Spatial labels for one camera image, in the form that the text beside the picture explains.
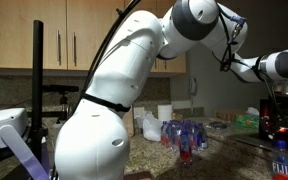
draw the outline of plastic bag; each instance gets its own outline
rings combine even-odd
[[[144,138],[151,141],[161,141],[162,122],[153,115],[147,114],[143,117]]]

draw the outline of black band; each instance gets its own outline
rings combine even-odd
[[[108,102],[104,99],[99,99],[97,97],[94,97],[94,96],[91,96],[91,95],[85,94],[85,93],[83,93],[82,98],[87,99],[87,100],[92,101],[92,102],[95,102],[97,104],[106,106],[108,108],[112,108],[117,112],[128,112],[131,109],[131,107],[126,108],[122,104],[114,104],[114,103]]]
[[[264,82],[264,79],[261,77],[260,71],[258,70],[258,66],[260,65],[260,62],[261,62],[262,57],[263,57],[263,56],[259,56],[259,57],[257,58],[256,63],[255,63],[255,65],[253,66],[252,69],[253,69],[255,75],[257,76],[257,78],[258,78],[259,80],[261,80],[262,82]]]

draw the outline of countertop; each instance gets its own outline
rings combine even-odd
[[[190,118],[208,124],[212,118]],[[236,141],[236,136],[255,133],[256,129],[229,124],[225,130],[207,128],[209,148],[194,153],[190,166],[181,166],[179,154],[148,141],[142,134],[130,138],[130,159],[125,173],[150,171],[153,179],[181,180],[269,180],[270,152]],[[15,157],[0,162],[0,179],[21,172]]]

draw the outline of green container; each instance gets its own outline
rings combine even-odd
[[[258,129],[260,117],[256,115],[249,115],[249,114],[238,114],[236,115],[236,125]]]

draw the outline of black metal stand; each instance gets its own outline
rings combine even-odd
[[[41,162],[42,156],[42,83],[43,83],[43,30],[44,24],[34,20],[33,29],[33,74],[32,74],[32,127],[31,150]]]

